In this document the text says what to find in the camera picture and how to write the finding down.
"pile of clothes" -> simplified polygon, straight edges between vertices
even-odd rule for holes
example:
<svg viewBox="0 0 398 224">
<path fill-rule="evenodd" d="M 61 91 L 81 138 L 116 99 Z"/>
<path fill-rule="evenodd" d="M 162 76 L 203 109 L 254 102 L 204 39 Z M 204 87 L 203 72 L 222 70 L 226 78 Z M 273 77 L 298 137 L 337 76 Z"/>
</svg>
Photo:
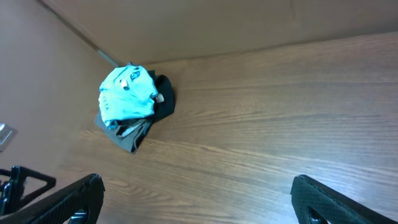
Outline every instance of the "pile of clothes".
<svg viewBox="0 0 398 224">
<path fill-rule="evenodd" d="M 174 93 L 165 75 L 129 63 L 115 68 L 99 87 L 95 124 L 120 148 L 135 153 L 154 122 L 174 112 Z"/>
</svg>

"wooden floor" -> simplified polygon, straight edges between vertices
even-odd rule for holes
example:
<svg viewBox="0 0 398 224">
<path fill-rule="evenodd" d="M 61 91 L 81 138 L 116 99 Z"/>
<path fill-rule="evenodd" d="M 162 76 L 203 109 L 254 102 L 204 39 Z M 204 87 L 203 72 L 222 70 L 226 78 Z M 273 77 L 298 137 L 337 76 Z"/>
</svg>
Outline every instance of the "wooden floor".
<svg viewBox="0 0 398 224">
<path fill-rule="evenodd" d="M 133 155 L 91 111 L 57 177 L 102 175 L 99 223 L 297 223 L 299 174 L 398 220 L 397 62 L 390 33 L 146 65 L 175 113 Z"/>
</svg>

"light blue cloth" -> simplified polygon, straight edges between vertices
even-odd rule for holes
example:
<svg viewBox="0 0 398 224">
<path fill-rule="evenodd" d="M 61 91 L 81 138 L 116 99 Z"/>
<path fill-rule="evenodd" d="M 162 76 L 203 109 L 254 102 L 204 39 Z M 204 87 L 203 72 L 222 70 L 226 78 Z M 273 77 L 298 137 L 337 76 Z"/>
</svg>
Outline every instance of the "light blue cloth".
<svg viewBox="0 0 398 224">
<path fill-rule="evenodd" d="M 142 66 L 115 68 L 99 87 L 99 110 L 108 129 L 117 120 L 145 118 L 154 114 L 158 95 L 153 79 Z"/>
</svg>

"gray cloth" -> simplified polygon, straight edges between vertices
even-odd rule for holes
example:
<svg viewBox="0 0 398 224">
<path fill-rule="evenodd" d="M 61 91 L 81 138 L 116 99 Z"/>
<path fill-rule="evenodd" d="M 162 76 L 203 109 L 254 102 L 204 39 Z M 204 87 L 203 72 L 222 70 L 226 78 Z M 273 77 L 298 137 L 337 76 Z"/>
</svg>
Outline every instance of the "gray cloth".
<svg viewBox="0 0 398 224">
<path fill-rule="evenodd" d="M 135 119 L 134 121 L 123 122 L 123 125 L 117 126 L 116 129 L 109 130 L 98 112 L 94 119 L 95 124 L 101 128 L 104 133 L 120 148 L 128 152 L 135 152 L 141 143 L 143 136 L 146 135 L 148 128 L 152 122 L 147 119 Z"/>
</svg>

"beige wall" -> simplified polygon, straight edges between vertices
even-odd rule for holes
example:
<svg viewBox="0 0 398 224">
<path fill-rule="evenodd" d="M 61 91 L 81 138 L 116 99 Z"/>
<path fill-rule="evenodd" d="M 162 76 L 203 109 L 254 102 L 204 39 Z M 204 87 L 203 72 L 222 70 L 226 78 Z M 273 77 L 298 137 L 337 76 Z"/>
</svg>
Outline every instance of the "beige wall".
<svg viewBox="0 0 398 224">
<path fill-rule="evenodd" d="M 19 132 L 0 168 L 51 175 L 112 66 L 36 1 L 0 1 L 0 52 L 0 121 Z"/>
<path fill-rule="evenodd" d="M 137 63 L 398 28 L 395 0 L 43 0 L 112 57 Z"/>
</svg>

